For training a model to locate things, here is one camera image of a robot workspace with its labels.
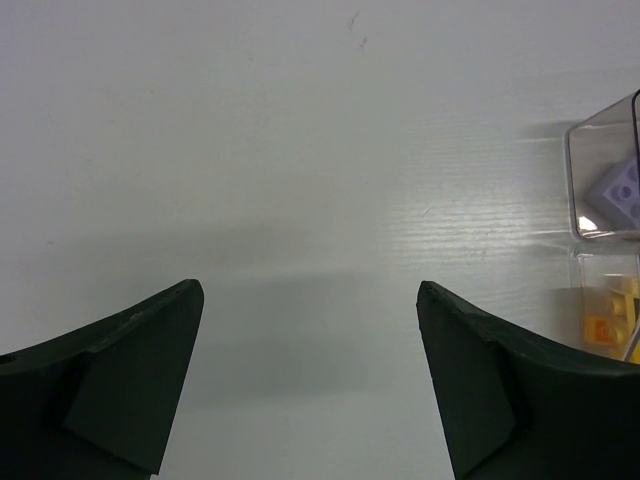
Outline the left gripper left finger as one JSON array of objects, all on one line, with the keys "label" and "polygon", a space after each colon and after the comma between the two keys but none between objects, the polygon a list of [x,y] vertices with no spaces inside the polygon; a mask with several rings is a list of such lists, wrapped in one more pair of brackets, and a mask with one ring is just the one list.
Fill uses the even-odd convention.
[{"label": "left gripper left finger", "polygon": [[4,479],[159,473],[204,306],[188,279],[1,357]]}]

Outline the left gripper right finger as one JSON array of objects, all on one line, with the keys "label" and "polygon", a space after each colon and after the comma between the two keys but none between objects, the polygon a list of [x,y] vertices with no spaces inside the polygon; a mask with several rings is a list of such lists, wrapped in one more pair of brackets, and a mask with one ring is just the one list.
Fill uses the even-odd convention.
[{"label": "left gripper right finger", "polygon": [[639,369],[425,281],[417,315],[458,479],[635,479]]}]

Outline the lilac lego brick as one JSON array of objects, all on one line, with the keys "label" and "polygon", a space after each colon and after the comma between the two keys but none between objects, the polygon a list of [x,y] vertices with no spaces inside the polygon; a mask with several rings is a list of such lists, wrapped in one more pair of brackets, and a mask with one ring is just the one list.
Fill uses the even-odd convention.
[{"label": "lilac lego brick", "polygon": [[639,169],[635,158],[612,165],[587,191],[586,203],[614,231],[639,230]]}]

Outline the small orange lego plate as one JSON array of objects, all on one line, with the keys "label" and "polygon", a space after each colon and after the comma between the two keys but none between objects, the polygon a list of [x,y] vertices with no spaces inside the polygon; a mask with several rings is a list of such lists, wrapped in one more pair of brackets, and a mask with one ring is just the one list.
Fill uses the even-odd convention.
[{"label": "small orange lego plate", "polygon": [[612,318],[586,316],[583,322],[583,340],[589,345],[613,348],[625,340],[625,332]]}]

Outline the long yellow lego plate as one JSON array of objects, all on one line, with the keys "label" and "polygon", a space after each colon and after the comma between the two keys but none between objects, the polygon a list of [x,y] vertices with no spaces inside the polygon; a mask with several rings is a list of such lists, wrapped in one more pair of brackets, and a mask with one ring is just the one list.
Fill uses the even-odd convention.
[{"label": "long yellow lego plate", "polygon": [[636,326],[639,311],[638,278],[624,275],[612,276],[608,298],[613,317],[623,321],[632,332]]}]

